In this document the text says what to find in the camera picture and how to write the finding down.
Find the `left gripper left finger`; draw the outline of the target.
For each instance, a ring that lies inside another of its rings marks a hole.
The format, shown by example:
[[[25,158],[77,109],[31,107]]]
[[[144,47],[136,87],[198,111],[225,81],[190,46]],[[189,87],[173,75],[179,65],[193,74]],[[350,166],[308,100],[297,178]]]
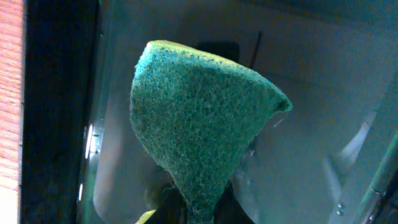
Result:
[[[170,183],[161,186],[162,199],[146,224],[186,224],[187,206],[178,188]]]

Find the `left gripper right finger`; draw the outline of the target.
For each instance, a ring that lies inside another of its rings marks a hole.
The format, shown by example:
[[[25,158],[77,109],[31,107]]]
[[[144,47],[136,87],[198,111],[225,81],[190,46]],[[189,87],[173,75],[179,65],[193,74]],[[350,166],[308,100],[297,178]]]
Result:
[[[216,204],[214,224],[254,224],[236,199],[231,182],[228,182]]]

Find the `green sponge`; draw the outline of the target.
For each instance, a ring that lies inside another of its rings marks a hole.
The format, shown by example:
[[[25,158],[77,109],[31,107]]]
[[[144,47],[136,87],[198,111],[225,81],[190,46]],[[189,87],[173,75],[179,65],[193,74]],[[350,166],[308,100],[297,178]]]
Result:
[[[273,83],[230,59],[167,40],[135,67],[132,128],[187,206],[187,223],[214,223],[216,204],[251,141],[292,109]]]

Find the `black rectangular tray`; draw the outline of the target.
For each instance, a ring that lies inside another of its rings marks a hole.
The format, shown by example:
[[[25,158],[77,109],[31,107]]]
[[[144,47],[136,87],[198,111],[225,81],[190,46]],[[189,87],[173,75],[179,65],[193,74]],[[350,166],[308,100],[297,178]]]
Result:
[[[397,222],[396,1],[27,1],[25,18],[21,223],[136,223],[175,187],[130,117],[153,40],[292,103],[231,178],[254,223]]]

